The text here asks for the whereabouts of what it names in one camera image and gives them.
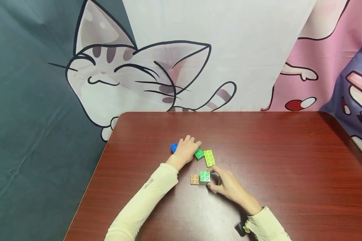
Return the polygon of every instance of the light green lego brick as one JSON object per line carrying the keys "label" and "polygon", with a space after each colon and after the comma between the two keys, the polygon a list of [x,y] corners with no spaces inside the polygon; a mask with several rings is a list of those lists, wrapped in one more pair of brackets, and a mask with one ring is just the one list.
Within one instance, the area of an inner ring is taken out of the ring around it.
{"label": "light green lego brick", "polygon": [[207,185],[210,182],[209,172],[200,172],[200,185]]}
{"label": "light green lego brick", "polygon": [[196,156],[196,158],[197,158],[197,160],[198,160],[198,159],[200,159],[200,158],[202,158],[202,157],[204,156],[204,153],[203,153],[203,151],[202,151],[200,148],[198,148],[198,149],[196,150],[196,152],[194,153],[194,155]]}
{"label": "light green lego brick", "polygon": [[206,150],[204,151],[204,157],[207,167],[211,167],[216,164],[215,158],[213,157],[212,150]]}

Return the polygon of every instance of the cat ear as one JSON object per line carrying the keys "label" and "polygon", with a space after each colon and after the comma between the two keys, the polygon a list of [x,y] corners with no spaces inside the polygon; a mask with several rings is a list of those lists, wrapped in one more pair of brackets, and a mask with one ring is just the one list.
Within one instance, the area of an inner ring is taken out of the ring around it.
{"label": "cat ear", "polygon": [[201,73],[211,52],[210,44],[180,41],[150,47],[154,60],[173,83],[187,88]]}
{"label": "cat ear", "polygon": [[76,26],[74,55],[93,44],[124,44],[136,48],[125,29],[99,3],[85,0]]}

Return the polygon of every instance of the wrist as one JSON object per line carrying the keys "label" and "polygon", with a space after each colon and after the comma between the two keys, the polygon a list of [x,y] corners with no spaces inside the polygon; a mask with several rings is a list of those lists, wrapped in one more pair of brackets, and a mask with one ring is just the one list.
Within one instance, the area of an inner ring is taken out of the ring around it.
{"label": "wrist", "polygon": [[174,156],[174,154],[171,155],[165,163],[176,168],[176,170],[178,171],[180,171],[181,168],[183,168],[185,165],[185,163],[182,160],[180,160],[178,157]]}
{"label": "wrist", "polygon": [[247,212],[248,216],[256,215],[263,209],[256,198],[252,197],[249,193],[244,193],[238,204]]}

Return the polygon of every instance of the toy building block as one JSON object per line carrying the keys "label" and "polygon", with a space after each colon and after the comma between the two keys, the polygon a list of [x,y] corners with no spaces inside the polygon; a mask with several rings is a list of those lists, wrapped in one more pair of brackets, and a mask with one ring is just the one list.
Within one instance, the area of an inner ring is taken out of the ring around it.
{"label": "toy building block", "polygon": [[210,172],[200,172],[200,184],[207,185],[210,182]]}
{"label": "toy building block", "polygon": [[212,150],[204,151],[204,157],[205,157],[206,167],[211,167],[216,164]]}
{"label": "toy building block", "polygon": [[190,175],[190,184],[191,185],[199,185],[200,184],[200,176],[196,174]]}
{"label": "toy building block", "polygon": [[170,149],[172,150],[172,152],[174,153],[177,149],[178,144],[174,143],[173,145],[170,146]]}
{"label": "toy building block", "polygon": [[202,158],[204,156],[204,152],[200,148],[198,148],[196,150],[196,152],[194,153],[194,155],[196,156],[196,158],[198,160],[198,159],[200,159],[200,158]]}

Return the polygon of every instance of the reddish brown tabletop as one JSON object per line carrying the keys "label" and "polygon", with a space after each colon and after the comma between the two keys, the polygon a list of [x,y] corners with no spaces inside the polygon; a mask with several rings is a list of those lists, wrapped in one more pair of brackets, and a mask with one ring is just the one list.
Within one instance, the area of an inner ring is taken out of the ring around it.
{"label": "reddish brown tabletop", "polygon": [[[191,134],[211,149],[294,241],[362,240],[362,153],[328,114],[149,112],[120,116],[65,241],[101,241],[126,203]],[[160,201],[137,240],[248,240],[234,229],[241,210],[190,175],[193,160]]]}

